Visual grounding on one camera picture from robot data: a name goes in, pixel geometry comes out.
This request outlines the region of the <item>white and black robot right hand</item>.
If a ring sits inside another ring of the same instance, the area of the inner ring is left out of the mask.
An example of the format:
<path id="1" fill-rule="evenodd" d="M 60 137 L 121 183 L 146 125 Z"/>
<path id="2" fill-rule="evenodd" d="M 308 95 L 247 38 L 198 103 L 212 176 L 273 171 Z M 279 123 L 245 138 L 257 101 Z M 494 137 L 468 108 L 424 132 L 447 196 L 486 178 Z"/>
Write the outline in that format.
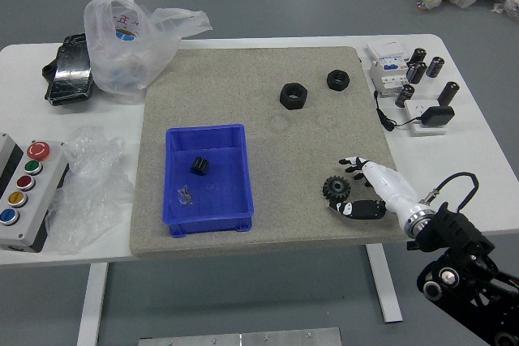
<path id="1" fill-rule="evenodd" d="M 409 219 L 421 211 L 427 210 L 407 180 L 397 171 L 358 156 L 339 160 L 347 166 L 349 173 L 359 171 L 385 202 L 386 209 L 397 215 L 403 229 Z"/>

